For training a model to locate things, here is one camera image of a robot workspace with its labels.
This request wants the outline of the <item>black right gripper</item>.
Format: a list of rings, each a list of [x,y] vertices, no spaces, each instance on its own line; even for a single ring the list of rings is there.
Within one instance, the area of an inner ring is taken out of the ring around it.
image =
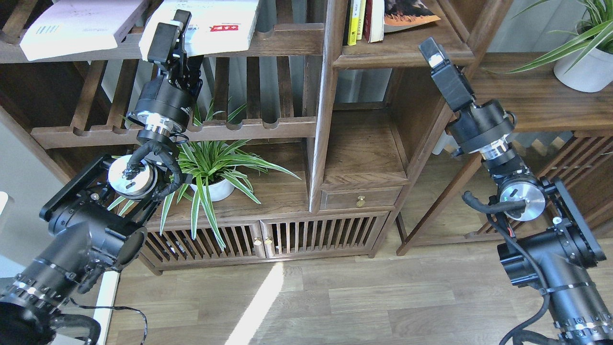
[[[464,74],[453,63],[444,50],[436,43],[433,37],[428,37],[419,45],[420,52],[431,68],[431,76],[440,90],[451,111],[473,104],[474,92]]]

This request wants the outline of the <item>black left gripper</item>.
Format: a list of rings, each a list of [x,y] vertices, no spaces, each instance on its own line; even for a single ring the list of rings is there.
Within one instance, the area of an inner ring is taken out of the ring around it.
[[[199,92],[202,56],[188,57],[184,48],[184,33],[191,18],[190,11],[178,9],[172,24],[159,23],[147,60],[159,66],[171,85],[187,92]]]

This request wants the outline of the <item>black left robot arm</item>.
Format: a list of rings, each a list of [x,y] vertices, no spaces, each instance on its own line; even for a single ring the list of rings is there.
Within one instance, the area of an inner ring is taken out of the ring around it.
[[[188,57],[184,35],[192,15],[177,10],[158,23],[147,59],[160,74],[147,83],[129,119],[142,125],[140,147],[112,159],[101,155],[44,205],[40,217],[53,241],[1,293],[1,343],[46,345],[58,329],[85,328],[86,345],[101,334],[98,321],[60,308],[86,293],[108,269],[121,271],[138,256],[145,223],[164,198],[186,182],[177,163],[201,90],[201,57]]]

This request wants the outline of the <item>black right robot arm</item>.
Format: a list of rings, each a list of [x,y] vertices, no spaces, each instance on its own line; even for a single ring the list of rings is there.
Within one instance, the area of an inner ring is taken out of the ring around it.
[[[478,105],[461,69],[433,37],[420,43],[431,78],[457,116],[447,133],[457,154],[477,153],[497,185],[482,203],[471,192],[463,201],[485,214],[504,243],[499,261],[510,282],[539,292],[539,311],[500,341],[505,345],[610,345],[612,313],[588,273],[604,255],[569,190],[558,179],[538,178],[508,141],[517,121],[498,100]]]

